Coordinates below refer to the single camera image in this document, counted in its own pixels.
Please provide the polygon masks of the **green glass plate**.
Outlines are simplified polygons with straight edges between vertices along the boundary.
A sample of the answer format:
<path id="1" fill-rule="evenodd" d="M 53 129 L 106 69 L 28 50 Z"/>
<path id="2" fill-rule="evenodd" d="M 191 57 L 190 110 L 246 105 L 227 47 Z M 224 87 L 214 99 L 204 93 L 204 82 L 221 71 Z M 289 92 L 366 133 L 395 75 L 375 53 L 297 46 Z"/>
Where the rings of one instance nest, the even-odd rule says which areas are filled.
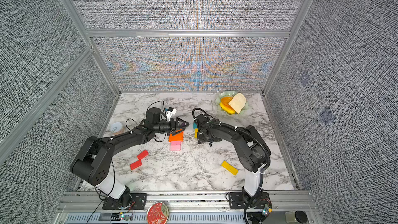
<path id="1" fill-rule="evenodd" d="M 216 98 L 216 105 L 229 115 L 240 115 L 248 109 L 246 97 L 236 91 L 220 93 Z"/>

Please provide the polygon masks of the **red round tin lid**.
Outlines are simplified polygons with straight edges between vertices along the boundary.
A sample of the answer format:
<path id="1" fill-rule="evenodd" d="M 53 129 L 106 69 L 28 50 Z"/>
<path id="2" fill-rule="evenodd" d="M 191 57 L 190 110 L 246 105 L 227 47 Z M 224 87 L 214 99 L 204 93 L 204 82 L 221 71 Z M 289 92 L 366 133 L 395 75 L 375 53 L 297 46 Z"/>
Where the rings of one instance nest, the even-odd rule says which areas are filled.
<path id="1" fill-rule="evenodd" d="M 170 212 L 167 205 L 163 202 L 154 203 L 147 211 L 148 224 L 166 224 L 169 220 Z"/>

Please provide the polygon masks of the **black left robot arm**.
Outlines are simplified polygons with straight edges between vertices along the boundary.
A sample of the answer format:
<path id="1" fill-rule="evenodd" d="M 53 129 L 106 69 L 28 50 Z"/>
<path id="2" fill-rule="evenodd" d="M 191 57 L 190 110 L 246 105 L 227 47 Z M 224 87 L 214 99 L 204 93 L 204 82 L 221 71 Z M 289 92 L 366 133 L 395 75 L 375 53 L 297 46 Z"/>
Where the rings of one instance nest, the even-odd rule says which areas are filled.
<path id="1" fill-rule="evenodd" d="M 147 110 L 146 117 L 136 127 L 119 135 L 86 139 L 70 165 L 70 171 L 99 190 L 101 197 L 120 200 L 127 195 L 128 188 L 116 179 L 113 156 L 133 146 L 143 145 L 160 134 L 178 134 L 190 125 L 181 118 L 161 117 L 167 115 L 159 108 Z"/>

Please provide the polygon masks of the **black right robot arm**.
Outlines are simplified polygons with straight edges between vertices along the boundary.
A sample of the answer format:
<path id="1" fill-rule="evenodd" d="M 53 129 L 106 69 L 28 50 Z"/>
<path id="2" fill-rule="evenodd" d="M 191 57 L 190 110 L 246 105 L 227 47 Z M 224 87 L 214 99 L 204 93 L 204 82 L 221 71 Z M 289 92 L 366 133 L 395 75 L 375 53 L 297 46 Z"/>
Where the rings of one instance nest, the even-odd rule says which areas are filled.
<path id="1" fill-rule="evenodd" d="M 263 193 L 264 172 L 271 165 L 271 150 L 263 141 L 257 129 L 251 125 L 237 127 L 211 118 L 203 109 L 192 110 L 194 123 L 198 128 L 198 143 L 227 141 L 235 149 L 241 165 L 245 169 L 245 184 L 242 197 L 246 206 L 255 208 Z"/>

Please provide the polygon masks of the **orange round food toy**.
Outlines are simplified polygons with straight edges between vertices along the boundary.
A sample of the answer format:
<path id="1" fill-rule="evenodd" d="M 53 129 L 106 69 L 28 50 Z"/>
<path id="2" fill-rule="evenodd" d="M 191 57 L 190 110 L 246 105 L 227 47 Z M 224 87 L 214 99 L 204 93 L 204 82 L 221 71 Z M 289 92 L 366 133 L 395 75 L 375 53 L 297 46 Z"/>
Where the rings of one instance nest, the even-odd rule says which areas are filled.
<path id="1" fill-rule="evenodd" d="M 220 99 L 220 103 L 222 103 L 223 105 L 225 105 L 225 106 L 227 106 L 227 107 L 230 107 L 229 103 L 230 103 L 230 101 L 231 101 L 232 99 L 233 99 L 233 96 L 232 96 L 232 95 L 227 95 L 227 96 L 222 97 L 222 98 Z"/>

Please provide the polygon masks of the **white round object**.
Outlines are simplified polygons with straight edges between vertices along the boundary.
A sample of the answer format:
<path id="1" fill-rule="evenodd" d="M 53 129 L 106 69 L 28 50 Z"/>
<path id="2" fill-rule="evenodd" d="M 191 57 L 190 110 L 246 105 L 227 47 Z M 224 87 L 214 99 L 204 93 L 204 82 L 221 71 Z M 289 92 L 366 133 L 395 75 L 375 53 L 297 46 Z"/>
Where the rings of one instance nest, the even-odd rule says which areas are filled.
<path id="1" fill-rule="evenodd" d="M 115 122 L 109 130 L 113 135 L 119 135 L 124 132 L 124 125 L 121 122 Z"/>

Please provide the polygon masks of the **pink rectangle block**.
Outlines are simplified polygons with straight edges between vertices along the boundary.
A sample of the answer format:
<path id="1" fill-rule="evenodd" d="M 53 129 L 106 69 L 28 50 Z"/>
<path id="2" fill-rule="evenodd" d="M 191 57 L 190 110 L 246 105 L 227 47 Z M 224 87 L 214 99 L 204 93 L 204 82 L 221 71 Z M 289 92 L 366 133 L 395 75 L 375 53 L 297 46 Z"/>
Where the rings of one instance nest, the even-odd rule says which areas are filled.
<path id="1" fill-rule="evenodd" d="M 181 151 L 180 146 L 171 146 L 170 151 Z"/>
<path id="2" fill-rule="evenodd" d="M 181 141 L 172 141 L 171 142 L 172 147 L 180 147 L 181 146 Z"/>

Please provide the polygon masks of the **red rectangle block lower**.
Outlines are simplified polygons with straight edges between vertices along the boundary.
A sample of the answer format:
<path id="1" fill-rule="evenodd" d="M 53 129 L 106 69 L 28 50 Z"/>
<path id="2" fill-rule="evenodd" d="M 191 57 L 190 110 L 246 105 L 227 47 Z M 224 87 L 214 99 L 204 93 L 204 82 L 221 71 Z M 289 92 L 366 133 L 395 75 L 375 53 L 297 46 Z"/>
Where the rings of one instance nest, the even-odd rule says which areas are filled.
<path id="1" fill-rule="evenodd" d="M 130 164 L 130 169 L 133 171 L 133 170 L 141 167 L 142 165 L 143 165 L 142 161 L 141 160 L 137 160 L 136 162 Z"/>

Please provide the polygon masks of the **beige bread slice toy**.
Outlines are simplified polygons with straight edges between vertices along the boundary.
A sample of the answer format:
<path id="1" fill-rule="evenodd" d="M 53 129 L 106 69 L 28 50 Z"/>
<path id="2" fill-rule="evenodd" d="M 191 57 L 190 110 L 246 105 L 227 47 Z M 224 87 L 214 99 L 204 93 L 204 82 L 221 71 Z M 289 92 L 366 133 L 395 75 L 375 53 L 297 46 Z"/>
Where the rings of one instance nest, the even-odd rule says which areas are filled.
<path id="1" fill-rule="evenodd" d="M 232 100 L 229 102 L 229 105 L 237 114 L 240 114 L 242 109 L 245 107 L 247 103 L 246 97 L 242 93 L 237 93 L 233 96 Z"/>

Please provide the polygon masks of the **red rectangle block upper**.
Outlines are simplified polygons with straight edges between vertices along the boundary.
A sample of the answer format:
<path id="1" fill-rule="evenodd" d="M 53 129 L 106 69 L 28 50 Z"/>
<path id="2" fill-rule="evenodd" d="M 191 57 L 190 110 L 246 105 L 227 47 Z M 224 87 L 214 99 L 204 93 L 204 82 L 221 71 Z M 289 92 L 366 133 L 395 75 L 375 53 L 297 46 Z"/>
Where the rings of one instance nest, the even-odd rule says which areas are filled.
<path id="1" fill-rule="evenodd" d="M 138 160 L 143 160 L 149 155 L 147 150 L 143 150 L 140 154 L 137 155 Z"/>

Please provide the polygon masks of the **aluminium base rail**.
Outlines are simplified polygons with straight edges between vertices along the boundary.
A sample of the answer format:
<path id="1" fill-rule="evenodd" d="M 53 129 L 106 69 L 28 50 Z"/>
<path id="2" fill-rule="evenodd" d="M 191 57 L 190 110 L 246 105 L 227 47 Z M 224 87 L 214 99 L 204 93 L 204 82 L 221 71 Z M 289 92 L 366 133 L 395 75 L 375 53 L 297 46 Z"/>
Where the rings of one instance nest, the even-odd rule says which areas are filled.
<path id="1" fill-rule="evenodd" d="M 286 223 L 286 212 L 304 211 L 309 224 L 321 224 L 320 211 L 308 191 L 265 190 L 272 211 L 267 224 Z M 166 205 L 169 224 L 242 224 L 244 206 L 225 191 L 134 191 L 134 206 L 118 209 L 94 191 L 67 192 L 56 209 L 54 224 L 145 224 L 154 204 Z"/>

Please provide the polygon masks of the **red rectangle block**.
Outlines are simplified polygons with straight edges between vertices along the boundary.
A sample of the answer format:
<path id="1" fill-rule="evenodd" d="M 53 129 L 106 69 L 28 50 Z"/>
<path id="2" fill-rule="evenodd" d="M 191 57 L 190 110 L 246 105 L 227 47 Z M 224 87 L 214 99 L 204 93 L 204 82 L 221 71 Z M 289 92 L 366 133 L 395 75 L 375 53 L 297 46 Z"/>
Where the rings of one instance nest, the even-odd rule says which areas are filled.
<path id="1" fill-rule="evenodd" d="M 143 165 L 142 161 L 141 160 L 137 160 L 136 162 L 130 164 L 130 169 L 133 171 L 133 170 L 141 167 L 142 165 Z"/>
<path id="2" fill-rule="evenodd" d="M 149 155 L 147 150 L 143 150 L 140 154 L 137 155 L 138 160 L 143 160 Z"/>

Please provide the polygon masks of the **black knob on box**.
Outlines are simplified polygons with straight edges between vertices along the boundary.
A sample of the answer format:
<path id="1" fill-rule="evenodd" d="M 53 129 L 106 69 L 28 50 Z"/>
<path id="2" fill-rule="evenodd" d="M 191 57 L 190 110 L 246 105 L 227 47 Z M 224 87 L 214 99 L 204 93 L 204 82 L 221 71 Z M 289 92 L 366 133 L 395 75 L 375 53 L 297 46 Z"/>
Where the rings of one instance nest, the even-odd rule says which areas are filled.
<path id="1" fill-rule="evenodd" d="M 305 224 L 308 222 L 308 216 L 304 211 L 285 212 L 287 224 Z"/>

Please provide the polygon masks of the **orange rectangle block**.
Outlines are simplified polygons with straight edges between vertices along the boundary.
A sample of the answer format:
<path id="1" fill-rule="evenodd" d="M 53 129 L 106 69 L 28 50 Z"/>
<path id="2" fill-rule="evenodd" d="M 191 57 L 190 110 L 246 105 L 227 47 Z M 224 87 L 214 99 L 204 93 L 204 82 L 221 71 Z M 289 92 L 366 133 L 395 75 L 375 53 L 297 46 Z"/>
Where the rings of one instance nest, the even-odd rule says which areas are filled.
<path id="1" fill-rule="evenodd" d="M 180 132 L 180 133 L 177 133 L 177 134 L 171 134 L 170 138 L 172 140 L 183 139 L 183 132 Z"/>

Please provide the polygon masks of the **orange rectangle block diagonal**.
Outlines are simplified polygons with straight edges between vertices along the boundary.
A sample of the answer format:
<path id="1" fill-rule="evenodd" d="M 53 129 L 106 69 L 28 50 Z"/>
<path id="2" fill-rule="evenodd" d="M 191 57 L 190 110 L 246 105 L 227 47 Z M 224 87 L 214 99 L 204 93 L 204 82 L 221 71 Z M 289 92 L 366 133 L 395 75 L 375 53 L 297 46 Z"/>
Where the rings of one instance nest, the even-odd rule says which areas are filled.
<path id="1" fill-rule="evenodd" d="M 169 142 L 183 142 L 183 136 L 169 136 Z"/>

